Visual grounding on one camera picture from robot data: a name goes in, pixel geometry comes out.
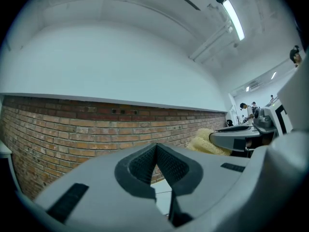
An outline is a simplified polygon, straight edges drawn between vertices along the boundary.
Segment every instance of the black slot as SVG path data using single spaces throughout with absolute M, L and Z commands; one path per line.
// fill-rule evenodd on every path
M 237 171 L 237 172 L 240 172 L 240 173 L 242 173 L 245 170 L 245 167 L 243 167 L 243 166 L 234 165 L 234 164 L 227 163 L 227 162 L 223 163 L 221 165 L 221 167 L 227 168 L 227 169 L 230 169 L 230 170 L 233 170 L 233 171 Z
M 47 214 L 59 222 L 64 223 L 88 188 L 89 186 L 84 184 L 73 184 L 47 211 Z

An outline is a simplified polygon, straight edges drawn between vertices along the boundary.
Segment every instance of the white wall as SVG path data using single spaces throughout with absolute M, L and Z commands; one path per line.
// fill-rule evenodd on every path
M 226 111 L 212 75 L 176 46 L 110 22 L 43 29 L 12 59 L 0 93 Z
M 273 95 L 274 98 L 277 97 L 277 93 L 279 90 L 289 81 L 289 79 L 292 77 L 292 75 L 297 71 L 297 69 L 293 69 L 292 72 L 288 73 L 283 78 L 276 80 L 274 79 L 273 82 L 270 84 L 261 87 L 255 91 L 252 92 L 246 92 L 243 95 L 239 95 L 234 97 L 236 102 L 236 108 L 237 113 L 241 117 L 241 115 L 244 115 L 247 117 L 248 113 L 246 109 L 240 110 L 240 104 L 246 103 L 248 105 L 251 105 L 252 102 L 255 102 L 257 106 L 259 107 L 265 107 L 270 102 L 270 96 Z

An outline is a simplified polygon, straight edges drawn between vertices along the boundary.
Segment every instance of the black rubber grip pad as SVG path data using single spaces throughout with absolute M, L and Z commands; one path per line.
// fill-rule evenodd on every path
M 243 172 L 245 170 L 245 167 L 243 166 L 238 166 L 238 165 L 234 165 L 234 164 L 231 164 L 231 163 L 223 163 L 221 165 L 221 167 L 223 168 L 227 168 L 227 169 L 230 169 L 230 170 L 233 170 L 233 171 L 237 171 L 237 172 Z
M 47 214 L 59 222 L 64 223 L 88 188 L 89 186 L 84 184 L 75 183 L 47 211 Z
M 115 178 L 132 196 L 155 200 L 155 189 L 150 187 L 156 164 L 155 150 L 156 144 L 148 145 L 117 163 Z

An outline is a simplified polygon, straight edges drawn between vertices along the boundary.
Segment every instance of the white ceiling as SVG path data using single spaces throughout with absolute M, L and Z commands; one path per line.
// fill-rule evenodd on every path
M 20 50 L 48 26 L 81 20 L 113 21 L 172 42 L 218 78 L 251 61 L 273 41 L 273 31 L 284 26 L 286 10 L 280 0 L 230 0 L 245 33 L 240 42 L 235 30 L 229 32 L 233 25 L 221 4 L 215 0 L 190 1 L 200 11 L 184 0 L 31 0 L 7 42 Z

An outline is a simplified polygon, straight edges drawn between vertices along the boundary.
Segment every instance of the brick wall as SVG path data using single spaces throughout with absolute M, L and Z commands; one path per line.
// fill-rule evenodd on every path
M 0 138 L 13 152 L 22 191 L 34 199 L 92 157 L 151 142 L 185 147 L 199 128 L 225 126 L 224 113 L 6 96 Z M 156 168 L 152 183 L 162 179 Z

